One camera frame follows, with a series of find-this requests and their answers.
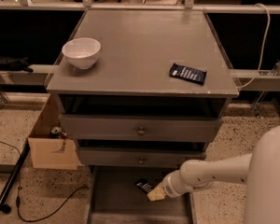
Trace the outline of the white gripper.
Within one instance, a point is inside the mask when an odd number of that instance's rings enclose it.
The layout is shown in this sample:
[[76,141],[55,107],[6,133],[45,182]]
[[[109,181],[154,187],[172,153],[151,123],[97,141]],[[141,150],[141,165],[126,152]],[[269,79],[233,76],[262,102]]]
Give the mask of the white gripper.
[[180,177],[179,171],[173,171],[168,174],[152,191],[147,194],[151,202],[163,200],[166,195],[170,198],[176,198],[186,193],[185,183]]

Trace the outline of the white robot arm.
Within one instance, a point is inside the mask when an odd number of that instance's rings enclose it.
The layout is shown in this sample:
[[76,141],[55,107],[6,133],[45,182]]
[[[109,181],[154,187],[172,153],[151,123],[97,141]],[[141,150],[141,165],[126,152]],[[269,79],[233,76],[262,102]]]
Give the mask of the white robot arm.
[[280,126],[253,152],[220,161],[185,161],[148,193],[151,201],[205,190],[216,182],[245,184],[244,224],[280,224]]

